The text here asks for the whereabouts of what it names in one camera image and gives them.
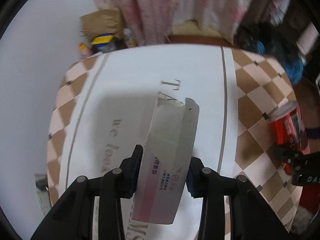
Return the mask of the red soda can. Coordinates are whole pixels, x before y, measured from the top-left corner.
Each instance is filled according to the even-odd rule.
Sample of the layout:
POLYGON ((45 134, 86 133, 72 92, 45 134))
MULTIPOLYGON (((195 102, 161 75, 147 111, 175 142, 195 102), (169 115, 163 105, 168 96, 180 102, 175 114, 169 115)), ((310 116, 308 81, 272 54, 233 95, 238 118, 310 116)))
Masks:
POLYGON ((297 101, 288 101, 275 108, 268 116, 275 143, 268 150, 272 160, 283 167, 285 174, 293 175, 293 161, 310 154, 300 107, 297 101))

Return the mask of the white pink toothpaste box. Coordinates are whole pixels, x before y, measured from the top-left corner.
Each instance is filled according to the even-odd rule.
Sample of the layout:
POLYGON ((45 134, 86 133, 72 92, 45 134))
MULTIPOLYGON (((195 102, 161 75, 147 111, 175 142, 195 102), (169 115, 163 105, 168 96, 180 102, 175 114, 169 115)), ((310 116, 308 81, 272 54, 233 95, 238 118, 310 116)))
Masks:
POLYGON ((172 224, 187 178, 200 108, 184 102, 157 99, 143 151, 132 219, 172 224))

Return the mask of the red blanket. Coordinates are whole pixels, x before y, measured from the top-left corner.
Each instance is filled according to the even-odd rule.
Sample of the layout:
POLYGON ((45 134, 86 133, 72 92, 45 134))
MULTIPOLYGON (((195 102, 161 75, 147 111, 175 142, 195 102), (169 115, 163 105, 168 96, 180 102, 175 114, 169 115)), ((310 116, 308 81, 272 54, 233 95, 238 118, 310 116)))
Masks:
POLYGON ((320 187, 319 185, 308 185, 304 186, 299 200, 299 206, 307 209, 313 215, 319 210, 320 202, 320 187))

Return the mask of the checkered tablecloth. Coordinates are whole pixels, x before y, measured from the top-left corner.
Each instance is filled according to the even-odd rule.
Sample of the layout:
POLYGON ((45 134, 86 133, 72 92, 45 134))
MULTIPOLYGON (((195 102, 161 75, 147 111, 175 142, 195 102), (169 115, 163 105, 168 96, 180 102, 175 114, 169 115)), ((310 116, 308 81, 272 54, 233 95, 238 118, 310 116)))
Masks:
POLYGON ((302 188, 294 186, 270 129, 296 96, 275 60, 237 49, 163 45, 75 63, 64 75, 49 127, 50 198, 78 176, 119 167, 146 150, 137 194, 121 202, 127 239, 195 239, 202 201, 182 179, 187 154, 223 176, 246 176, 286 229, 302 188))

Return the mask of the blue and black clothes pile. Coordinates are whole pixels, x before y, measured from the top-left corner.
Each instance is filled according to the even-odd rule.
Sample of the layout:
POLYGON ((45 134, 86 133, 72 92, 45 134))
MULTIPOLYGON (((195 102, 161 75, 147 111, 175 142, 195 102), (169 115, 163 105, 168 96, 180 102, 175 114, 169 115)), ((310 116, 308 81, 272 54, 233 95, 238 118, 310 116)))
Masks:
POLYGON ((298 48, 271 24, 264 22, 241 25, 234 41, 242 50, 276 58, 292 85, 302 79, 304 64, 298 48))

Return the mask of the brown paper bag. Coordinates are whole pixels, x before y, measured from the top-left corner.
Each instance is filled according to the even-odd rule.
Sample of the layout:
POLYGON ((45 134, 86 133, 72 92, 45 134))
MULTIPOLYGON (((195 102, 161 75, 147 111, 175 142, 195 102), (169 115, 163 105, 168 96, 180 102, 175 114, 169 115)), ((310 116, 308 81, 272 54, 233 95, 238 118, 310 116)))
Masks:
POLYGON ((99 10, 80 17, 82 31, 89 40, 109 33, 118 39, 123 38, 125 22, 118 7, 99 10))

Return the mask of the pink floral curtain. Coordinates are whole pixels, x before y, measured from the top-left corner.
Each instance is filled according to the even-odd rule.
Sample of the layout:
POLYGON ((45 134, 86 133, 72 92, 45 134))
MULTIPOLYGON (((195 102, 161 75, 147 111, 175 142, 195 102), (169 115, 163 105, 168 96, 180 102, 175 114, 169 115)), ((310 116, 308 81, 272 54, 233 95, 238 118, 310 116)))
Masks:
POLYGON ((98 9, 118 7, 126 26, 140 45, 163 44, 174 26, 195 20, 228 42, 249 10, 252 0, 93 0, 98 9))

